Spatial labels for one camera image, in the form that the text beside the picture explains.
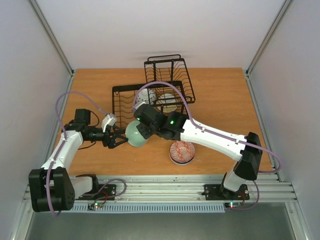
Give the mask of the pale green bowl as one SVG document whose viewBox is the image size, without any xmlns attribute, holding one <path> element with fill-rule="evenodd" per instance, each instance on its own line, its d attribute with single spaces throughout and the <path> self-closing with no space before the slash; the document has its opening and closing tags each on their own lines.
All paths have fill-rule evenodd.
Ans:
<svg viewBox="0 0 320 240">
<path fill-rule="evenodd" d="M 130 122 L 125 129 L 125 137 L 128 143 L 135 148 L 142 147 L 147 140 L 140 134 L 137 126 L 140 124 L 138 120 Z"/>
</svg>

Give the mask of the yellow sun pattern bowl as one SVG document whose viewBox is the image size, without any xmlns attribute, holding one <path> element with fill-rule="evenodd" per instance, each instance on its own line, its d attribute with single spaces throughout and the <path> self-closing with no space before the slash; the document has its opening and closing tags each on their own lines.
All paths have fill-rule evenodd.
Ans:
<svg viewBox="0 0 320 240">
<path fill-rule="evenodd" d="M 161 104 L 159 108 L 161 109 L 161 107 L 163 107 L 162 110 L 164 113 L 170 113 L 177 109 L 176 98 L 171 93 L 162 94 L 158 102 Z"/>
</svg>

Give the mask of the white bowl black diamonds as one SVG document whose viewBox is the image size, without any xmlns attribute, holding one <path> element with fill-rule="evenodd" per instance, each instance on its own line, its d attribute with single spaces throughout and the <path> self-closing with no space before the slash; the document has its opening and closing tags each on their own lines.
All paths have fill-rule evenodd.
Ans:
<svg viewBox="0 0 320 240">
<path fill-rule="evenodd" d="M 146 104 L 153 105 L 156 99 L 156 93 L 152 89 L 145 88 L 137 94 L 136 104 L 145 102 Z"/>
</svg>

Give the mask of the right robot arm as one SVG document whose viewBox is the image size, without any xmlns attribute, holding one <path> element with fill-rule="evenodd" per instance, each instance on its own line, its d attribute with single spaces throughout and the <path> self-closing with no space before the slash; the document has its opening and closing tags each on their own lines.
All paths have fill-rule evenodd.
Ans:
<svg viewBox="0 0 320 240">
<path fill-rule="evenodd" d="M 218 151 L 235 161 L 220 186 L 225 198 L 234 197 L 245 181 L 255 181 L 262 159 L 261 141 L 254 132 L 247 135 L 221 131 L 186 114 L 172 111 L 168 115 L 149 104 L 141 104 L 133 113 L 139 121 L 138 131 L 145 139 L 157 135 L 165 140 L 184 141 Z"/>
</svg>

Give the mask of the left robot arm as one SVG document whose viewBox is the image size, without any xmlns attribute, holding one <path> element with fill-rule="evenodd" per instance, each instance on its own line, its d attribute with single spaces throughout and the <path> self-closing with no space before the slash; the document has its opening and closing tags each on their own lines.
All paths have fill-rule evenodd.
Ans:
<svg viewBox="0 0 320 240">
<path fill-rule="evenodd" d="M 72 209 L 79 197 L 96 199 L 103 187 L 99 185 L 95 174 L 82 174 L 73 179 L 69 168 L 78 150 L 84 142 L 101 142 L 108 149 L 114 149 L 128 141 L 125 129 L 116 126 L 116 116 L 108 114 L 101 127 L 91 124 L 92 111 L 78 108 L 74 119 L 64 125 L 60 140 L 48 158 L 38 169 L 28 175 L 30 199 L 35 212 L 53 212 Z"/>
</svg>

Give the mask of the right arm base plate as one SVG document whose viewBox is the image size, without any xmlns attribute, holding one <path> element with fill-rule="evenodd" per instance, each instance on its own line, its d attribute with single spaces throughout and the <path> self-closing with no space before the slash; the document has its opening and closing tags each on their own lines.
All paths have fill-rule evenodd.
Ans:
<svg viewBox="0 0 320 240">
<path fill-rule="evenodd" d="M 202 196 L 207 201 L 240 201 L 249 200 L 249 190 L 246 184 L 242 184 L 237 192 L 233 192 L 227 189 L 221 190 L 220 184 L 205 184 Z"/>
</svg>

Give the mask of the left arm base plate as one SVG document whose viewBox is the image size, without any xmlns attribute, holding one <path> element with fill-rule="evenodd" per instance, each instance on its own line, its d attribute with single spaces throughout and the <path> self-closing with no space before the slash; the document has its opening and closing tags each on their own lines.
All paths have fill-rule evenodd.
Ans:
<svg viewBox="0 0 320 240">
<path fill-rule="evenodd" d="M 96 195 L 82 195 L 78 199 L 83 201 L 93 201 L 97 199 L 107 201 L 113 201 L 115 199 L 117 186 L 115 184 L 107 184 L 98 194 Z"/>
</svg>

